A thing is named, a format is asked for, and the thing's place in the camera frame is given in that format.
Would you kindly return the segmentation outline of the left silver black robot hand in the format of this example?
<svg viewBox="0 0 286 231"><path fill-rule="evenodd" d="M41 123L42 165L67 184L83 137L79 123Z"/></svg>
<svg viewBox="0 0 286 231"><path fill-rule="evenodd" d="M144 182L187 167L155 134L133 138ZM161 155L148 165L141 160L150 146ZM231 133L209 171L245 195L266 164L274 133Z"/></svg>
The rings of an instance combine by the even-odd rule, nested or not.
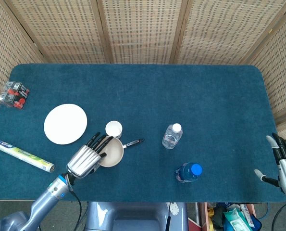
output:
<svg viewBox="0 0 286 231"><path fill-rule="evenodd" d="M113 139L113 136L100 135L100 132L94 134L90 140L84 144L73 155L67 164L67 171L73 177L77 179L84 178L90 172L96 171L99 166L99 162L107 156L106 153L102 153L102 150Z"/></svg>

